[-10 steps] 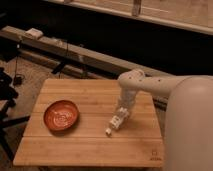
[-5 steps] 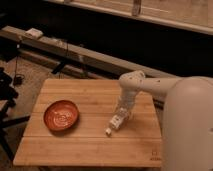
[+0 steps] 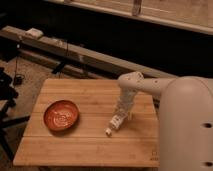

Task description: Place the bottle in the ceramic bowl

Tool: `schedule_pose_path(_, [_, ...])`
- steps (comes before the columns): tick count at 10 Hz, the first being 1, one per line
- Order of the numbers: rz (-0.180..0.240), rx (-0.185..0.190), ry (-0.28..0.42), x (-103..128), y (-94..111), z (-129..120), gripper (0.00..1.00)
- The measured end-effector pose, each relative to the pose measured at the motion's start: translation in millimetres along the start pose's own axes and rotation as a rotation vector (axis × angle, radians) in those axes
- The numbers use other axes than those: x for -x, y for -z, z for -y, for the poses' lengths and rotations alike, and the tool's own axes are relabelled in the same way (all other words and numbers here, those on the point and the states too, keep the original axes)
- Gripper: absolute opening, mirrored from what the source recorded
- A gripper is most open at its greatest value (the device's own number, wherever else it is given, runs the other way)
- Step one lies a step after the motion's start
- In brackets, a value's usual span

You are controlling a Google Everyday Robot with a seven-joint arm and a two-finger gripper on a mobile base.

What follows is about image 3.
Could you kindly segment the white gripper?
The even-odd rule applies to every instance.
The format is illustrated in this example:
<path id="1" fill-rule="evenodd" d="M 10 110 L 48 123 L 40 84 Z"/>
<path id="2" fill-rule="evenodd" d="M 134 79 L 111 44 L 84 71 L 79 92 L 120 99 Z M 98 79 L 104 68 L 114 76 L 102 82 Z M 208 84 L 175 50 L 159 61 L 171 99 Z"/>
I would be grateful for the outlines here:
<path id="1" fill-rule="evenodd" d="M 134 97 L 136 96 L 137 92 L 135 90 L 130 90 L 126 88 L 122 88 L 120 90 L 120 96 L 117 103 L 117 108 L 114 111 L 114 115 L 120 115 L 121 110 L 128 112 L 127 120 L 131 121 L 133 118 L 133 114 L 131 113 L 131 108 L 134 104 Z"/>

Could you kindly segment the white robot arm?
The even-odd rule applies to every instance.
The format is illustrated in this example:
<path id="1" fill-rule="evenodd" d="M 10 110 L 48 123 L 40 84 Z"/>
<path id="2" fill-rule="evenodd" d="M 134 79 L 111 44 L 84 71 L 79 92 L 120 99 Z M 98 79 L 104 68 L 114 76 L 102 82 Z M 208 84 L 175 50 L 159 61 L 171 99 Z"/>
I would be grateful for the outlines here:
<path id="1" fill-rule="evenodd" d="M 125 93 L 159 99 L 159 171 L 213 171 L 213 79 L 197 76 L 145 78 L 123 74 Z"/>

